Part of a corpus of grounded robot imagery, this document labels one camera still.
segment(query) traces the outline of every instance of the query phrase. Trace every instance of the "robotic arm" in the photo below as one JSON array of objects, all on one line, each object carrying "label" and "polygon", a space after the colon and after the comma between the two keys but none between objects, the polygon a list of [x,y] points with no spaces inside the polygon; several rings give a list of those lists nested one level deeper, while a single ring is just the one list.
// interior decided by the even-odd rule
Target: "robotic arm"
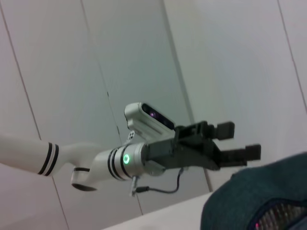
[{"label": "robotic arm", "polygon": [[[75,166],[71,184],[82,191],[94,191],[107,179],[137,179],[144,173],[159,176],[168,169],[198,166],[210,170],[246,165],[259,160],[260,145],[220,151],[213,139],[233,138],[235,125],[227,122],[214,127],[207,122],[175,127],[175,124],[145,103],[126,106],[128,128],[133,130],[125,145],[103,150],[91,143],[59,147],[40,140],[0,135],[0,163],[44,176],[54,175],[71,163]],[[130,144],[134,132],[145,142]]]}]

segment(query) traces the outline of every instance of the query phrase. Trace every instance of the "cable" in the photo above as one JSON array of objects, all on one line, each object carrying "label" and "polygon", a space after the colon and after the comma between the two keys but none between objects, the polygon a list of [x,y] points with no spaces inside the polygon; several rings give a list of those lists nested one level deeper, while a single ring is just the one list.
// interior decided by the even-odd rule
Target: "cable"
[{"label": "cable", "polygon": [[165,193],[165,194],[173,194],[175,192],[178,191],[179,189],[179,180],[180,180],[180,176],[183,173],[183,168],[181,168],[178,172],[178,176],[177,176],[177,187],[176,189],[172,190],[172,191],[166,191],[166,190],[162,190],[162,189],[158,189],[158,188],[151,188],[149,186],[144,186],[144,187],[137,187],[135,189],[136,193],[143,193],[143,192],[147,192],[147,191],[154,191],[154,192],[159,192],[159,193]]}]

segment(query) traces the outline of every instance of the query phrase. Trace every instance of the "black stripe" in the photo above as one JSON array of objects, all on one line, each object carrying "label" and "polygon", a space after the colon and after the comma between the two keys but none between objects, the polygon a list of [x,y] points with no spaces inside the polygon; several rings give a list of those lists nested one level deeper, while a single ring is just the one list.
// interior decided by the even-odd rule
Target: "black stripe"
[{"label": "black stripe", "polygon": [[123,158],[124,158],[124,152],[125,152],[125,150],[126,150],[126,148],[127,148],[128,146],[129,146],[129,145],[127,145],[127,146],[123,149],[123,151],[121,152],[121,156],[120,156],[120,165],[121,165],[121,169],[123,170],[124,174],[125,174],[127,177],[129,177],[130,179],[132,179],[132,177],[129,176],[129,174],[128,174],[127,171],[125,170],[125,167],[124,167],[124,160],[123,160]]},{"label": "black stripe", "polygon": [[116,168],[115,168],[115,164],[114,164],[114,160],[115,160],[115,155],[116,155],[116,152],[117,152],[118,149],[115,150],[114,154],[113,154],[113,157],[112,157],[112,167],[113,167],[113,171],[115,173],[116,176],[118,176],[121,180],[124,181],[124,179],[118,174],[118,172],[116,171]]},{"label": "black stripe", "polygon": [[58,154],[59,154],[59,146],[56,145],[56,153],[54,155],[53,161],[51,163],[51,166],[48,170],[48,172],[45,174],[45,176],[49,176],[49,174],[52,172],[54,166],[56,165],[57,159],[58,159]]},{"label": "black stripe", "polygon": [[97,189],[95,189],[93,187],[85,186],[85,185],[82,185],[82,184],[72,183],[71,185],[74,188],[79,189],[81,191],[85,191],[85,192],[91,192],[91,191],[96,191],[97,190]]},{"label": "black stripe", "polygon": [[43,164],[43,167],[42,169],[39,171],[39,175],[43,174],[43,172],[45,171],[47,165],[48,165],[48,162],[50,160],[50,156],[51,156],[51,152],[52,152],[52,144],[49,142],[49,149],[48,149],[48,153],[47,153],[47,156],[46,156],[46,160]]},{"label": "black stripe", "polygon": [[110,165],[110,158],[111,158],[111,155],[112,155],[112,153],[113,153],[114,150],[115,150],[115,149],[113,149],[113,150],[110,152],[109,157],[107,158],[107,168],[109,169],[110,174],[111,174],[115,179],[117,179],[117,178],[115,177],[115,175],[113,174],[113,172],[112,172],[112,170],[111,170],[111,165]]},{"label": "black stripe", "polygon": [[73,171],[74,171],[74,172],[75,172],[75,171],[89,172],[90,169],[88,169],[88,168],[82,168],[82,167],[76,167],[76,168],[73,169]]}]

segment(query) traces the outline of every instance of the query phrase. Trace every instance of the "panel seam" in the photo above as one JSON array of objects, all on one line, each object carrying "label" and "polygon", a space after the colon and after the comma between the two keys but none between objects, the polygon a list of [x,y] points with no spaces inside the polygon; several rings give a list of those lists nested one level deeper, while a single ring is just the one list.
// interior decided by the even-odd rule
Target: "panel seam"
[{"label": "panel seam", "polygon": [[[91,34],[91,30],[90,30],[90,26],[89,26],[89,23],[88,23],[88,20],[87,20],[87,17],[86,17],[86,12],[85,12],[85,7],[84,7],[84,4],[83,4],[83,0],[80,0],[80,3],[81,3],[81,7],[82,7],[82,11],[83,11],[83,17],[84,17],[84,20],[85,20],[85,25],[86,25],[86,29],[87,29],[87,33],[88,33],[88,37],[89,37],[89,40],[91,42],[91,52],[93,53],[94,55],[94,58],[98,64],[98,67],[99,67],[99,72],[100,72],[100,75],[101,75],[101,78],[102,78],[102,81],[103,81],[103,84],[104,84],[104,88],[106,90],[106,93],[107,93],[107,100],[109,102],[109,106],[110,106],[110,109],[111,109],[111,113],[112,113],[112,116],[113,116],[113,120],[114,120],[114,123],[115,125],[117,126],[117,123],[116,123],[116,119],[115,119],[115,116],[114,116],[114,112],[113,112],[113,109],[112,109],[112,106],[111,106],[111,102],[110,102],[110,95],[109,95],[109,92],[107,90],[107,86],[106,86],[106,80],[105,80],[105,77],[103,75],[103,71],[102,71],[102,67],[101,67],[101,64],[100,64],[100,61],[99,61],[99,57],[98,55],[96,54],[96,52],[93,49],[92,46],[96,46],[96,43],[94,42],[94,39],[92,38],[92,34]],[[118,136],[119,136],[119,140],[120,140],[120,143],[121,145],[123,144],[123,140],[121,139],[120,137],[120,133],[119,133],[119,128],[117,126],[117,130],[118,130]],[[140,204],[140,200],[139,200],[139,197],[138,195],[136,195],[136,198],[137,198],[137,201],[138,201],[138,204],[139,204],[139,207],[140,207],[140,211],[141,211],[141,215],[143,215],[143,210],[142,210],[142,207],[141,207],[141,204]]]},{"label": "panel seam", "polygon": [[[191,124],[193,124],[193,123],[195,123],[193,111],[192,111],[192,107],[191,107],[191,104],[190,104],[190,101],[189,101],[187,88],[186,88],[184,80],[183,80],[182,70],[181,70],[179,59],[178,59],[178,54],[177,54],[177,51],[176,51],[176,46],[175,46],[174,38],[173,38],[173,35],[172,35],[172,30],[171,30],[171,26],[170,26],[170,23],[169,23],[169,19],[168,19],[168,16],[167,16],[164,0],[160,0],[160,3],[161,3],[161,8],[162,8],[162,16],[163,16],[164,23],[165,23],[165,30],[166,30],[167,37],[168,37],[168,40],[169,40],[169,45],[170,45],[170,48],[171,48],[171,53],[172,53],[172,56],[173,56],[173,61],[174,61],[174,64],[175,64],[175,69],[176,69],[176,72],[177,72],[180,89],[181,89],[181,92],[183,94],[182,96],[183,96],[183,99],[184,99],[184,102],[185,102],[185,106],[187,108],[189,121],[190,121]],[[206,182],[207,182],[207,185],[208,185],[209,192],[212,192],[213,187],[212,187],[212,183],[211,183],[207,169],[203,168],[203,172],[205,174],[205,179],[206,179]]]},{"label": "panel seam", "polygon": [[[6,19],[5,19],[4,10],[3,10],[3,7],[2,7],[2,2],[1,1],[0,1],[0,12],[2,14],[2,19],[3,19],[4,27],[6,29],[6,33],[7,33],[7,36],[8,36],[9,42],[10,42],[10,46],[11,46],[11,49],[12,49],[12,52],[13,52],[14,60],[15,60],[15,63],[16,63],[17,69],[18,69],[18,73],[19,73],[19,77],[20,77],[20,79],[22,81],[24,92],[25,92],[25,95],[26,95],[26,98],[27,98],[27,101],[28,101],[28,104],[29,104],[29,107],[30,107],[30,111],[31,111],[31,114],[32,114],[32,118],[33,118],[35,127],[36,127],[36,131],[37,131],[39,139],[42,140],[40,132],[39,132],[39,129],[38,129],[38,125],[37,125],[37,122],[36,122],[36,119],[35,119],[35,116],[34,116],[34,112],[33,112],[33,109],[32,109],[31,103],[30,103],[29,95],[28,95],[28,92],[27,92],[26,87],[25,87],[24,79],[23,79],[23,76],[22,76],[22,73],[21,73],[21,69],[20,69],[20,66],[19,66],[17,55],[15,53],[15,49],[14,49],[14,46],[13,46],[11,34],[10,34],[10,31],[9,31],[9,28],[8,28],[8,25],[7,25],[7,22],[6,22]],[[67,222],[67,219],[66,219],[66,216],[65,216],[65,213],[64,213],[63,205],[62,205],[61,200],[59,198],[59,193],[58,193],[58,190],[57,190],[57,187],[56,187],[56,184],[55,184],[55,181],[54,181],[53,177],[52,177],[52,181],[53,181],[54,187],[56,189],[56,193],[57,193],[57,196],[58,196],[59,204],[61,206],[61,210],[62,210],[64,219],[65,219],[65,222],[66,222],[67,229],[69,230],[69,226],[68,226],[68,222]]]},{"label": "panel seam", "polygon": [[305,111],[306,111],[306,114],[307,114],[307,104],[306,104],[306,100],[305,100],[305,96],[304,96],[304,91],[303,91],[302,84],[301,84],[301,81],[300,81],[300,78],[299,78],[299,75],[298,75],[296,63],[295,63],[293,52],[292,52],[292,48],[291,48],[291,45],[290,45],[289,35],[288,35],[287,29],[286,29],[286,24],[285,24],[285,21],[284,21],[283,12],[282,12],[282,8],[280,6],[279,0],[277,0],[277,4],[278,4],[280,16],[282,18],[283,30],[284,30],[285,35],[286,35],[287,44],[288,44],[288,47],[289,47],[289,50],[290,50],[291,59],[292,59],[293,66],[294,66],[294,69],[295,69],[296,79],[297,79],[297,82],[298,82],[299,89],[301,91],[301,95],[302,95],[302,98],[303,98],[303,103],[304,103]]}]

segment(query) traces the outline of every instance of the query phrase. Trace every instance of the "dark teal fabric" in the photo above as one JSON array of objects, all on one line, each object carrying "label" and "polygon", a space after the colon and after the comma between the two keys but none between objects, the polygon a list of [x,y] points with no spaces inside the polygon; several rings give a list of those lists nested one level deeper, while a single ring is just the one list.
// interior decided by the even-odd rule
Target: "dark teal fabric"
[{"label": "dark teal fabric", "polygon": [[307,200],[307,153],[234,174],[206,202],[201,230],[245,230],[273,199]]}]

